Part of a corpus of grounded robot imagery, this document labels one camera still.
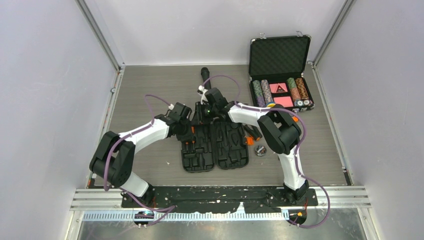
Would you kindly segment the thin orange black screwdriver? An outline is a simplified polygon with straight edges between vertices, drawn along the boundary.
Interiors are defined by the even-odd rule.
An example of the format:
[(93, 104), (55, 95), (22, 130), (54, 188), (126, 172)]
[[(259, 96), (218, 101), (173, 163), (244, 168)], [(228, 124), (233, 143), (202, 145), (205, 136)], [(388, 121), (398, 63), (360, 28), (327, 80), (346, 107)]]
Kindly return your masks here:
[(196, 149), (195, 149), (195, 143), (196, 143), (196, 136), (195, 136), (195, 127), (194, 126), (191, 126), (191, 131), (192, 131), (192, 134), (193, 134), (193, 136), (192, 136), (192, 148), (193, 148), (193, 151), (196, 151)]

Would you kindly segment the black tool kit case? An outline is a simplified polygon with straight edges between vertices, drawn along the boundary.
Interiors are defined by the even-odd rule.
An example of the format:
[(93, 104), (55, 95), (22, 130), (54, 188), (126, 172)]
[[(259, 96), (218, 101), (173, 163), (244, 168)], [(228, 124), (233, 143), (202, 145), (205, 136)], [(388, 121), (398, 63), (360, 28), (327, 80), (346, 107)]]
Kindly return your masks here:
[(200, 102), (195, 103), (191, 126), (194, 126), (195, 151), (192, 142), (189, 151), (186, 143), (181, 143), (181, 163), (186, 172), (200, 173), (243, 168), (249, 163), (248, 140), (241, 123), (214, 121), (199, 124)]

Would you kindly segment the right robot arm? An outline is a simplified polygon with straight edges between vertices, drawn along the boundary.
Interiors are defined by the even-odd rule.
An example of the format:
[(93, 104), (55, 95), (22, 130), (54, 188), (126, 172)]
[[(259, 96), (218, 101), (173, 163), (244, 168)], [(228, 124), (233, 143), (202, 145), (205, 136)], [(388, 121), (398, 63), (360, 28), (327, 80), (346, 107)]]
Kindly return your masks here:
[(206, 89), (200, 85), (197, 92), (201, 95), (201, 103), (206, 105), (205, 114), (208, 117), (260, 129), (267, 146), (278, 155), (287, 202), (299, 205), (306, 197), (309, 182), (304, 177), (300, 160), (296, 156), (302, 130), (293, 120), (293, 112), (280, 104), (256, 107), (227, 101), (216, 87)]

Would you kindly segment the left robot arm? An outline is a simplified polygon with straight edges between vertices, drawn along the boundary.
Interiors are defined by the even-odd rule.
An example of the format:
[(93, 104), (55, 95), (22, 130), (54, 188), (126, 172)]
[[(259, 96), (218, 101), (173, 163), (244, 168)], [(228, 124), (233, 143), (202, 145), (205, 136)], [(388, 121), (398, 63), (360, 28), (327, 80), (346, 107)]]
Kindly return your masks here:
[(112, 185), (134, 195), (141, 207), (153, 202), (151, 185), (132, 171), (135, 155), (143, 148), (172, 136), (180, 142), (192, 142), (194, 133), (190, 121), (192, 109), (180, 102), (170, 105), (166, 114), (121, 133), (106, 132), (92, 157), (89, 169), (103, 177), (105, 187)]

